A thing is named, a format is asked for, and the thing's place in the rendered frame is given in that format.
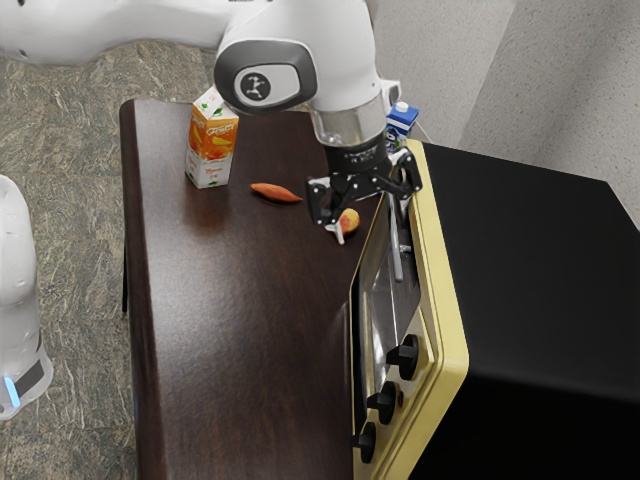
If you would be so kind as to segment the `yellow and black oven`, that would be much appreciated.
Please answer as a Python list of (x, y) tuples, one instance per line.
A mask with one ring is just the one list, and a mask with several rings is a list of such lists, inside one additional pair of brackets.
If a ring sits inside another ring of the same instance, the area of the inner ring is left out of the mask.
[(354, 480), (640, 480), (640, 229), (611, 187), (410, 141), (351, 284)]

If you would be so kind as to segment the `peach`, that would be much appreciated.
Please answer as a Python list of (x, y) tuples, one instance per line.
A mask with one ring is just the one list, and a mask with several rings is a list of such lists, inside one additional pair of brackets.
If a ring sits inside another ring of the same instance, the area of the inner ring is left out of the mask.
[(352, 208), (346, 208), (339, 217), (338, 225), (343, 235), (347, 236), (352, 234), (359, 228), (359, 213)]

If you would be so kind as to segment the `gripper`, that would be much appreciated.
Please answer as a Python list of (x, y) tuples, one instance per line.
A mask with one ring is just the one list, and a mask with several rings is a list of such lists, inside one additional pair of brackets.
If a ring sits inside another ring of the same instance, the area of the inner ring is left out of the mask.
[(422, 189), (415, 156), (401, 148), (387, 156), (386, 140), (377, 135), (364, 144), (351, 147), (324, 146), (329, 177), (305, 180), (306, 202), (315, 225), (332, 233), (339, 245), (345, 244), (340, 217), (346, 207), (340, 199), (360, 199), (377, 193), (372, 174), (380, 174), (380, 186), (400, 200), (408, 200)]

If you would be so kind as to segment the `blue and white milk carton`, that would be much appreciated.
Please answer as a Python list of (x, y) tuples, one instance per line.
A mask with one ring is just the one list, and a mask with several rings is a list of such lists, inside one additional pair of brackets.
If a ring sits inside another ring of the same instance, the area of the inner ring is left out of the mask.
[(395, 153), (406, 143), (416, 124), (420, 110), (404, 101), (397, 101), (386, 117), (385, 145), (389, 154)]

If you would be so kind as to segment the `orange juice carton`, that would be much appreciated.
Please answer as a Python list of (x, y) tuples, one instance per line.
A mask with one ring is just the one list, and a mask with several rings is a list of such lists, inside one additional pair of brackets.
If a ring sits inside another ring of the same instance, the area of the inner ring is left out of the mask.
[(198, 189), (226, 185), (239, 116), (212, 85), (192, 104), (185, 173)]

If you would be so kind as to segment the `orange sweet potato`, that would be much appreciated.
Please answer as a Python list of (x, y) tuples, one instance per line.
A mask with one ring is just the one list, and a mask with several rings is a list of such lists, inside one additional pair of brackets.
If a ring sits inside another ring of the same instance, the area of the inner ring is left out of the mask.
[(279, 203), (297, 203), (302, 198), (280, 185), (271, 183), (252, 183), (251, 190), (263, 198)]

